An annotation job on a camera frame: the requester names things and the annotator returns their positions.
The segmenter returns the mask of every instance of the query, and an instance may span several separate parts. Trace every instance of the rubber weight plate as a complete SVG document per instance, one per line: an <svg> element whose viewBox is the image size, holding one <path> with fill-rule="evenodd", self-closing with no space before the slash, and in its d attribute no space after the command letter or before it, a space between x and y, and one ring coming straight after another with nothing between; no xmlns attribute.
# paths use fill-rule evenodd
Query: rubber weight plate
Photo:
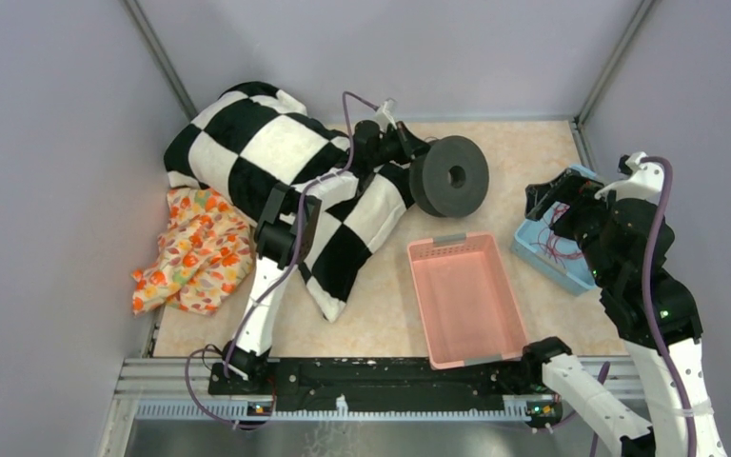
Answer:
<svg viewBox="0 0 731 457"><path fill-rule="evenodd" d="M489 166L472 140L447 136L410 165L410 193L427 214L466 217L484 202Z"/></svg>

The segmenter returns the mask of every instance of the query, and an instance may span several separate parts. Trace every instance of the black and white checkered cushion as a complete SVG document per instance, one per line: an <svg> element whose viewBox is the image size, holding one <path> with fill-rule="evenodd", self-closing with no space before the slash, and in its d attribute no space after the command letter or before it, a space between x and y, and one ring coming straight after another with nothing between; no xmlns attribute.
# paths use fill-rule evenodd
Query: black and white checkered cushion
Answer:
<svg viewBox="0 0 731 457"><path fill-rule="evenodd" d="M321 214L312 250L299 270L329 322L346 307L360 268L413 205L409 174L408 169L386 164L363 195Z"/></svg>
<svg viewBox="0 0 731 457"><path fill-rule="evenodd" d="M256 224L278 181L311 181L344 163L347 150L348 138L308 117L301 102L249 82L198 114L169 145L164 165L172 187L211 187ZM297 195L286 203L297 207Z"/></svg>
<svg viewBox="0 0 731 457"><path fill-rule="evenodd" d="M342 165L347 150L348 138L308 117L301 102L250 82L227 90L195 117L169 145L164 163L173 188L211 187L255 225L278 181L300 187ZM361 179L372 172L358 162L354 170ZM330 322L346 306L360 268L413 204L408 179L407 169L384 165L362 195L321 214L299 270ZM298 208L298 191L286 206Z"/></svg>

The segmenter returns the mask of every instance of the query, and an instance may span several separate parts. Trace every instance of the orange floral cloth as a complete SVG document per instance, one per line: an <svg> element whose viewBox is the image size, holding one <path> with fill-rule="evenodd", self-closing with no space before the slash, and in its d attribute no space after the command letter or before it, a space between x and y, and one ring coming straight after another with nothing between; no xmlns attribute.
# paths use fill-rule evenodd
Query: orange floral cloth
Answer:
<svg viewBox="0 0 731 457"><path fill-rule="evenodd" d="M158 260L133 272L133 314L166 304L211 315L253 267L249 226L212 189L172 189L167 200L169 227L158 236Z"/></svg>

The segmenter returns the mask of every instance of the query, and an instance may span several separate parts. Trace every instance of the white wall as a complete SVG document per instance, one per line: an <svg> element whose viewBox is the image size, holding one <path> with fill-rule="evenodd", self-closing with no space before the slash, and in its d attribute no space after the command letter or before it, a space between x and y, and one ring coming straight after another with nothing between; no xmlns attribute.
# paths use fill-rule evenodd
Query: white wall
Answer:
<svg viewBox="0 0 731 457"><path fill-rule="evenodd" d="M0 456L95 451L185 122L118 1L0 1Z"/></svg>
<svg viewBox="0 0 731 457"><path fill-rule="evenodd" d="M696 297L705 379L731 455L731 2L661 2L588 137L608 176L637 150L674 165L667 267Z"/></svg>
<svg viewBox="0 0 731 457"><path fill-rule="evenodd" d="M141 0L198 109L264 79L322 120L350 89L405 119L572 116L638 0Z"/></svg>

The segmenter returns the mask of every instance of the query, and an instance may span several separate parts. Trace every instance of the pink tray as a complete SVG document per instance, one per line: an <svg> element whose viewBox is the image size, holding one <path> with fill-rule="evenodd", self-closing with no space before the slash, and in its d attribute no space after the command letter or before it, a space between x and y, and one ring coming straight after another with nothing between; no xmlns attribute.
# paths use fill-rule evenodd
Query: pink tray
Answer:
<svg viewBox="0 0 731 457"><path fill-rule="evenodd" d="M437 369L520 357L528 336L494 236L451 235L407 245Z"/></svg>

